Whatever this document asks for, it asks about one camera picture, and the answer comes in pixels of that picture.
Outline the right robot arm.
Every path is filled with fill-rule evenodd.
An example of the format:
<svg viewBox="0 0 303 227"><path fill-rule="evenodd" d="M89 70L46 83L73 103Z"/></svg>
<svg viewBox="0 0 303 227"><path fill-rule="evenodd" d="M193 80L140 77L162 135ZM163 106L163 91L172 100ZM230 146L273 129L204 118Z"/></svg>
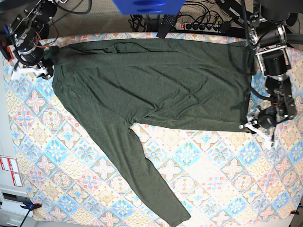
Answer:
<svg viewBox="0 0 303 227"><path fill-rule="evenodd" d="M52 22L57 6L49 0L31 3L6 28L8 38L14 46L13 55L17 59L10 70L11 79L17 80L23 74L32 73L35 77L50 79L53 76L53 61L45 56L51 44L41 41L49 35L49 22Z"/></svg>

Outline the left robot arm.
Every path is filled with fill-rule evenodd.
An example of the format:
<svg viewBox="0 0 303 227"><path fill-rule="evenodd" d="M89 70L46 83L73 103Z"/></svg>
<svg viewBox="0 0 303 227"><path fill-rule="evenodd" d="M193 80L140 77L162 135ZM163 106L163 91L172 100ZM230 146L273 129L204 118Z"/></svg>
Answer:
<svg viewBox="0 0 303 227"><path fill-rule="evenodd" d="M253 15L248 17L245 1L241 1L245 36L249 47L258 61L261 74L266 77L266 91L269 96L260 95L254 88L251 92L271 103L270 107L256 110L247 115L247 123L241 129L252 134L261 129L275 128L278 124L292 120L297 115L292 95L292 85L287 72L291 63L287 55L285 21L298 8L296 0L257 0Z"/></svg>

